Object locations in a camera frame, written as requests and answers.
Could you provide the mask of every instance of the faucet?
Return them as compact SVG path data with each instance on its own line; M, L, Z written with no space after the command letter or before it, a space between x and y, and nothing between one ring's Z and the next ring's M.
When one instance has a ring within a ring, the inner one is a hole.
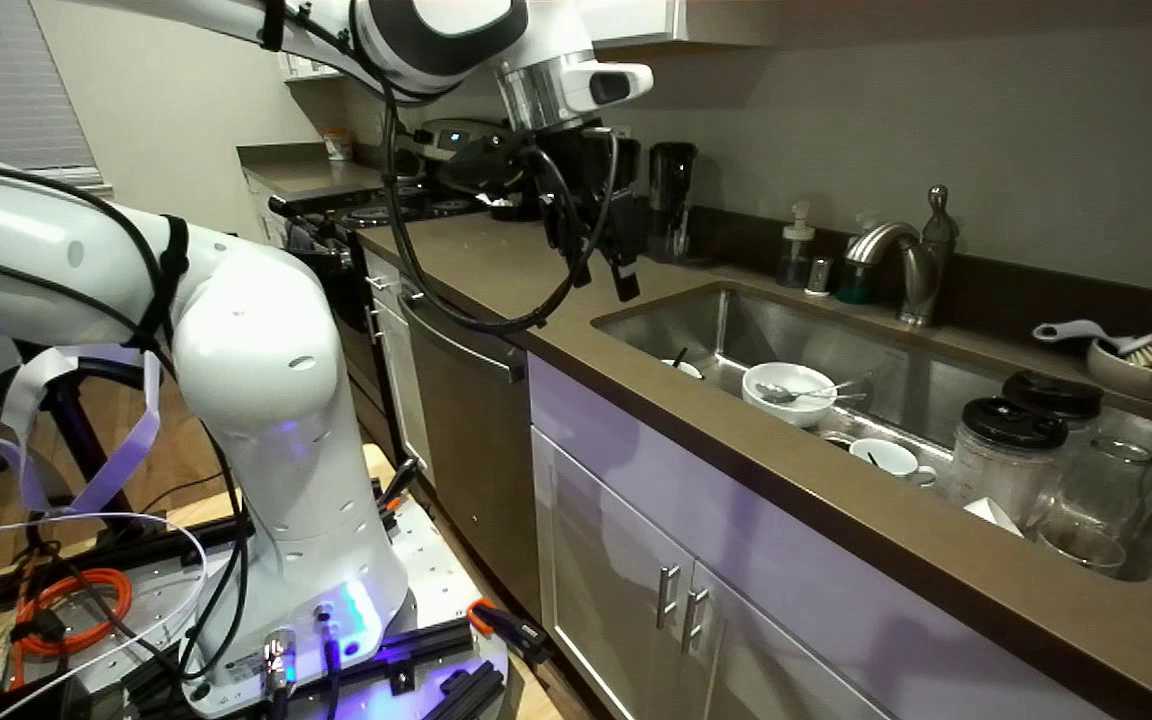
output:
M947 258L957 245L957 225L942 211L947 191L942 185L926 187L932 199L932 220L925 230L925 235L907 225L866 225L853 245L846 245L846 265L854 265L854 274L877 268L893 245L900 245L905 258L905 303L900 303L900 325L907 329L925 329L934 312L939 302L939 283L947 274Z

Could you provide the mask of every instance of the cup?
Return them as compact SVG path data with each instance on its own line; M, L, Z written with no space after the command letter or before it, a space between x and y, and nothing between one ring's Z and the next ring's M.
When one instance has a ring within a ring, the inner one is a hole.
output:
M1035 504L1031 535L1082 570L1120 574L1142 518L1148 469L1148 447L1090 437L1065 484Z

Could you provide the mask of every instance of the stainless steel sink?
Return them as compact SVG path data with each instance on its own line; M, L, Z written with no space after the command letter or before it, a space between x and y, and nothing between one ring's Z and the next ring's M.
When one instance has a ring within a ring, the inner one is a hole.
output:
M740 378L751 363L813 363L840 384L840 410L817 429L817 437L840 447L860 437L900 439L919 459L910 482L934 496L942 496L939 482L953 466L960 410L975 395L1001 395L1005 378L1016 373L1001 361L947 356L919 333L877 333L845 312L729 283L610 312L598 318L597 329L656 361L685 356L700 368L704 384L714 384L736 400ZM1152 416L1103 410L1094 432L1125 437L1152 454ZM1111 575L1152 575L1152 513L1127 563Z

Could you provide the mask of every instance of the wall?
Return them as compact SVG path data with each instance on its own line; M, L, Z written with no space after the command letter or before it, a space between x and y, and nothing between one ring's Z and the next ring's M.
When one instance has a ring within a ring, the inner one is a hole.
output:
M342 123L340 87L292 91L257 43L72 0L34 0L34 17L118 203L259 235L235 144Z
M1152 6L779 6L777 47L634 53L660 87L609 112L695 140L700 203L919 225L942 180L960 251L1152 287ZM498 117L489 85L444 109Z

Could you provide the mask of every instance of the dishwasher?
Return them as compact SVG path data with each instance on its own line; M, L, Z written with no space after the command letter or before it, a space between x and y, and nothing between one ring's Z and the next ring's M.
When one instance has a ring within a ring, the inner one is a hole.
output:
M422 297L405 297L405 318L437 504L513 601L540 615L527 353L451 325Z

